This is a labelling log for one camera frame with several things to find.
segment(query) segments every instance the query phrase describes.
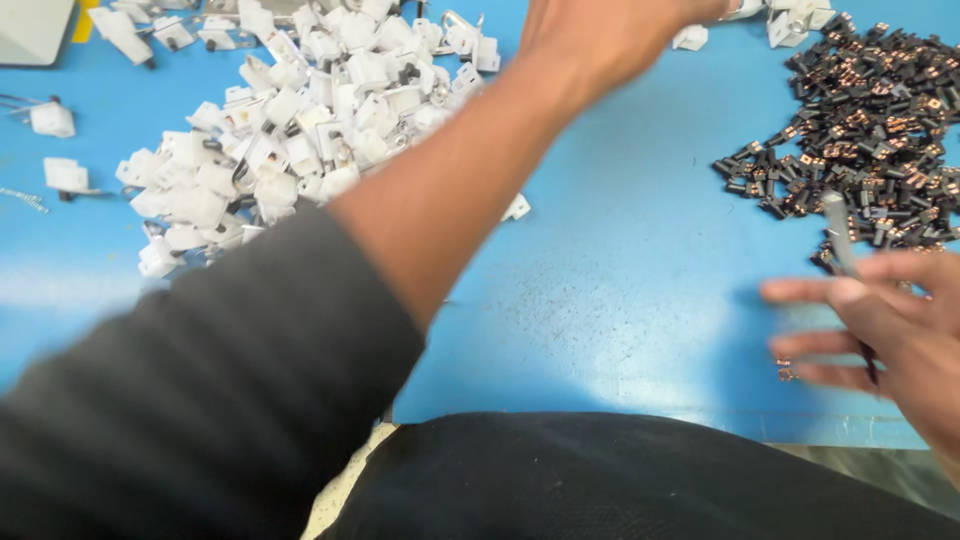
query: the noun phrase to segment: pile of black connectors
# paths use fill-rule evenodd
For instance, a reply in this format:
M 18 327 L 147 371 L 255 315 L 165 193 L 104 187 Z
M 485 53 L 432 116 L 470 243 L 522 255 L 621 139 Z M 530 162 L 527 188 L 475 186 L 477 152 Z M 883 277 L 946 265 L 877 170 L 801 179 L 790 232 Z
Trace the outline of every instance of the pile of black connectors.
M 888 33 L 882 23 L 862 36 L 847 13 L 823 33 L 786 63 L 804 102 L 790 125 L 713 168 L 727 191 L 759 199 L 778 219 L 822 212 L 820 195 L 833 189 L 847 202 L 852 241 L 943 251 L 960 239 L 950 226 L 960 211 L 960 168 L 942 159 L 948 126 L 960 122 L 960 46 Z M 774 147 L 794 140 L 803 153 L 778 159 Z M 777 183 L 786 186 L 782 197 Z M 838 271 L 829 241 L 810 260 Z

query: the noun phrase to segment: hand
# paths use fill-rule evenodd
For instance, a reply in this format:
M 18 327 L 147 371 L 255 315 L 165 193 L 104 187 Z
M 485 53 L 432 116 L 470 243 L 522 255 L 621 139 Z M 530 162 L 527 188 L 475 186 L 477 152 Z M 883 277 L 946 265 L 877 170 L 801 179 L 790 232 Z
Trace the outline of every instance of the hand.
M 886 368 L 874 386 L 861 367 L 800 363 L 806 381 L 859 390 L 891 399 L 937 455 L 960 488 L 960 256 L 891 252 L 860 261 L 861 283 L 778 280 L 764 283 L 768 302 L 829 304 L 849 331 L 822 331 L 775 338 L 777 356 L 859 354 L 870 345 Z M 932 295 L 921 298 L 891 282 L 914 282 Z
M 645 71 L 684 26 L 716 21 L 740 0 L 530 0 L 521 53 L 552 47 L 576 61 L 598 99 Z

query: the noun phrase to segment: yellow tape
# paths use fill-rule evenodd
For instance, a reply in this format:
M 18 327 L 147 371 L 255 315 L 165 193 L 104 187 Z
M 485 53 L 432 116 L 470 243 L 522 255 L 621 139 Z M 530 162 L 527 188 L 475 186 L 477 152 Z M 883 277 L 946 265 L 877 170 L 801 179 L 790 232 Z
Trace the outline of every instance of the yellow tape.
M 77 28 L 73 31 L 73 43 L 87 43 L 90 41 L 90 33 L 93 32 L 93 19 L 86 14 L 86 10 L 96 8 L 100 5 L 100 0 L 79 0 L 80 17 L 77 19 Z

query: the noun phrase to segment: blue workbench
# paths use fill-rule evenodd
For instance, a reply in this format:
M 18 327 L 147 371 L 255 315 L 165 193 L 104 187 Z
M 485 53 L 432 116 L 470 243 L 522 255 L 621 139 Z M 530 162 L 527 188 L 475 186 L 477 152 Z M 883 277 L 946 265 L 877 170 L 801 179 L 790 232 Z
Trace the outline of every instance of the blue workbench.
M 954 0 L 834 5 L 860 29 L 884 21 L 960 40 Z M 482 9 L 507 60 L 525 8 L 434 0 L 431 12 L 475 20 Z M 187 130 L 184 116 L 242 84 L 243 52 L 154 49 L 156 71 L 132 67 L 94 32 L 67 45 L 56 69 L 0 69 L 0 92 L 58 94 L 78 129 L 60 140 L 0 119 L 0 185 L 43 194 L 53 208 L 43 215 L 0 199 L 0 387 L 156 285 L 136 271 L 145 237 L 126 202 L 60 203 L 41 164 L 79 160 L 95 186 L 117 191 L 120 160 L 155 149 L 164 130 Z M 767 442 L 922 448 L 893 405 L 779 382 L 765 347 L 778 331 L 835 324 L 821 309 L 771 309 L 756 294 L 764 278 L 819 275 L 806 258 L 824 222 L 775 221 L 723 192 L 709 164 L 786 125 L 798 104 L 782 61 L 794 52 L 769 49 L 762 18 L 720 25 L 700 52 L 667 52 L 580 118 L 525 188 L 534 210 L 498 228 L 450 294 L 395 419 L 611 410 Z M 956 141 L 948 136 L 948 162 L 960 162 Z

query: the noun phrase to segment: floor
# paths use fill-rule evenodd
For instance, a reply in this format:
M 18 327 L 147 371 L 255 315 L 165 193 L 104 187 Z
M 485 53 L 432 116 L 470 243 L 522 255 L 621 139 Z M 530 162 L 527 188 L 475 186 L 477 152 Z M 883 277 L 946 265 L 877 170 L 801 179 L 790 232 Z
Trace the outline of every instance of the floor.
M 353 455 L 347 469 L 314 501 L 301 540 L 313 540 L 337 519 L 367 456 L 396 430 L 393 424 L 373 429 L 370 440 Z M 950 485 L 933 454 L 915 450 L 835 448 L 804 445 L 771 445 L 797 457 L 860 479 L 960 521 L 960 493 Z

